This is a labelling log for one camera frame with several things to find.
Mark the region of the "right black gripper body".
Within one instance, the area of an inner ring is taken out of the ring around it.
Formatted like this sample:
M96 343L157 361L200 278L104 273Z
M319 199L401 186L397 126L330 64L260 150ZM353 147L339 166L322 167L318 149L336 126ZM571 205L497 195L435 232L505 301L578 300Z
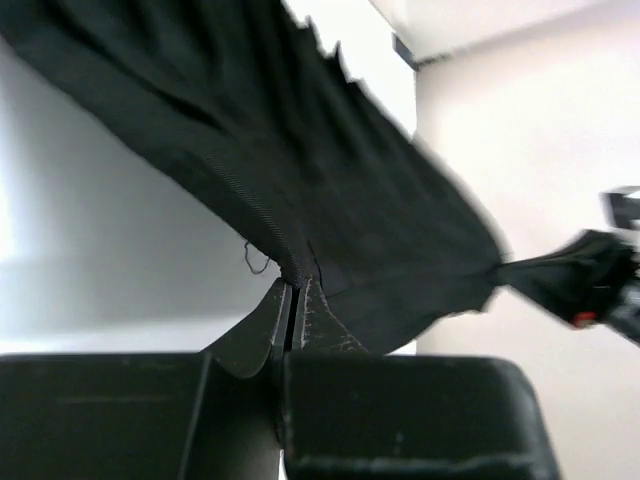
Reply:
M570 323L579 329L605 325L639 345L639 261L634 249L615 242L587 263L584 292Z

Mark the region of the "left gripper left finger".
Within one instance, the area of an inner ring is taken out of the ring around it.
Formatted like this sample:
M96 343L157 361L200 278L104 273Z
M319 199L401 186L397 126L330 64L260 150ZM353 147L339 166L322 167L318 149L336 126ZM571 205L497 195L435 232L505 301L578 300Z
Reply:
M293 292L277 278L244 319L204 349L235 378L252 378L284 350Z

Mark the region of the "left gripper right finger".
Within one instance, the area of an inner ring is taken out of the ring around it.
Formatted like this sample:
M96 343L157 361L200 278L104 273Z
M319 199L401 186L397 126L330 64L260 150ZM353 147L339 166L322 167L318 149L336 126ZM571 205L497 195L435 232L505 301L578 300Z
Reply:
M313 277L298 292L289 352L373 355L333 314L320 282Z

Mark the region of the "black pleated skirt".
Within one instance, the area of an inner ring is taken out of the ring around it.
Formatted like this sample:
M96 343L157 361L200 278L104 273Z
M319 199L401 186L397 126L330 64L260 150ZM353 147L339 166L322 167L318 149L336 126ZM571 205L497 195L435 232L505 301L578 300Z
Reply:
M589 230L508 262L453 183L278 1L5 1L12 50L389 353L502 285L570 323Z

